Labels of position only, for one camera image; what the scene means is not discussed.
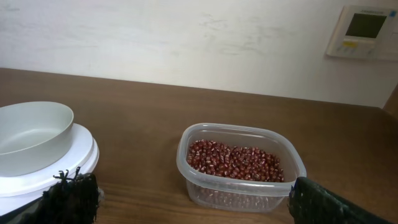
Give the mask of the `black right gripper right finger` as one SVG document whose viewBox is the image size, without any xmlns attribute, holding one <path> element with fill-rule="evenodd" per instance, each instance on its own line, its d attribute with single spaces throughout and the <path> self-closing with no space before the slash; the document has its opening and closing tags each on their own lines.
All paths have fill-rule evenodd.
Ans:
<svg viewBox="0 0 398 224">
<path fill-rule="evenodd" d="M 288 209 L 295 224 L 390 224 L 306 177 L 296 179 Z"/>
</svg>

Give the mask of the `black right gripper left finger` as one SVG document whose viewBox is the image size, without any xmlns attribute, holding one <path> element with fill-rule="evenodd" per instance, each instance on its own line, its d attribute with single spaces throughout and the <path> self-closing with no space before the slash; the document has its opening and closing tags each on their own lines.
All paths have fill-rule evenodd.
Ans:
<svg viewBox="0 0 398 224">
<path fill-rule="evenodd" d="M 60 171 L 60 181 L 43 192 L 38 207 L 22 216 L 21 224 L 93 224 L 100 205 L 98 184 L 94 174 L 81 174 L 76 168 L 70 178 Z"/>
</svg>

